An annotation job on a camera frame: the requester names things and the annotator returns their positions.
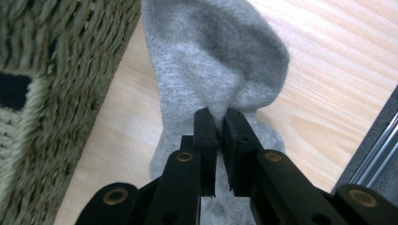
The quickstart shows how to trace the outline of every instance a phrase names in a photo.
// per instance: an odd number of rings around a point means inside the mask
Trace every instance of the wooden table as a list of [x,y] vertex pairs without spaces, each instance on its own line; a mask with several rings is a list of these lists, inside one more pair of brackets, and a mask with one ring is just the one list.
[[[250,0],[286,44],[283,91],[257,113],[287,155],[330,191],[398,83],[398,3]],[[140,188],[161,135],[158,86],[140,22],[131,38],[55,224],[74,224],[113,182]]]

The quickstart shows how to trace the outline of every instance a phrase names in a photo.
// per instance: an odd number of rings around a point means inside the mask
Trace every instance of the woven rope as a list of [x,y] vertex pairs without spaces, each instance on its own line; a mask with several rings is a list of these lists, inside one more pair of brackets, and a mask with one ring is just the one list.
[[0,224],[53,224],[139,0],[0,1],[0,71],[32,79],[0,107]]

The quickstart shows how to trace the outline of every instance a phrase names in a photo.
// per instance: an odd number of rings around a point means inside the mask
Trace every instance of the wicker basket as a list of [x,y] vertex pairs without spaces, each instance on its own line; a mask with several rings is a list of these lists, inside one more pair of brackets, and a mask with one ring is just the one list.
[[139,0],[0,1],[0,224],[53,224]]

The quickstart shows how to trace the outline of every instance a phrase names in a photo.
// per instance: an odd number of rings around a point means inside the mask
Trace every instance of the brass screw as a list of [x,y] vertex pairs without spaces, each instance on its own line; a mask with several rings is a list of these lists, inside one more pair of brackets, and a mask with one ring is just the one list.
[[282,160],[281,155],[279,155],[278,153],[265,153],[264,158],[272,162],[279,162]]
[[363,190],[350,189],[348,195],[352,201],[365,207],[373,208],[377,206],[377,199]]
[[176,155],[178,161],[187,162],[193,160],[193,154],[191,153],[180,153]]
[[117,187],[103,196],[103,202],[108,205],[115,205],[125,201],[128,196],[129,192],[125,188]]

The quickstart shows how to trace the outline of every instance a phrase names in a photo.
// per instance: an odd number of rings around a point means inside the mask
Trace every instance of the folded fabric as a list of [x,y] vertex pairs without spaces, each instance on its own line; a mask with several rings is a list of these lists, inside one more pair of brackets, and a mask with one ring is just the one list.
[[[228,108],[243,112],[264,148],[284,150],[257,109],[281,92],[289,56],[267,22],[241,0],[144,0],[146,43],[159,83],[163,133],[150,164],[161,176],[193,114],[208,107],[218,130]],[[216,198],[202,199],[202,224],[254,224],[248,198],[235,198],[219,153]]]

